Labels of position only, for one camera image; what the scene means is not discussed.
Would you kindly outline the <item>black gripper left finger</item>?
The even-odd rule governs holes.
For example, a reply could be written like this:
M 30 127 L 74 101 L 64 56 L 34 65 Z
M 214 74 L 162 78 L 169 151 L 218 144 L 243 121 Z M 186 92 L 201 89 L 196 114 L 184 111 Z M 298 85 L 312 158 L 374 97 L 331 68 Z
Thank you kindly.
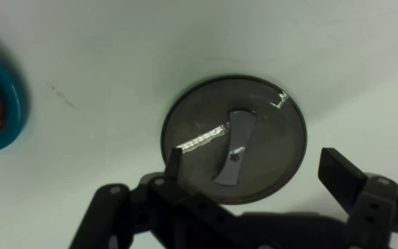
M 173 148 L 169 157 L 169 162 L 167 165 L 167 170 L 165 170 L 165 177 L 169 181 L 175 181 L 175 183 L 179 181 L 182 161 L 183 161 L 183 150 Z

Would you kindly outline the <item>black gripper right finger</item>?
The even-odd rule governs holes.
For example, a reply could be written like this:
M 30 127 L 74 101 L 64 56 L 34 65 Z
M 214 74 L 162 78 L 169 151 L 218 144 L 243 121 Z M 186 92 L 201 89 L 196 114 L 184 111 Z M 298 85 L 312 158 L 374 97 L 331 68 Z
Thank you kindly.
M 337 148 L 321 151 L 319 179 L 350 216 L 364 213 L 360 195 L 368 176 Z

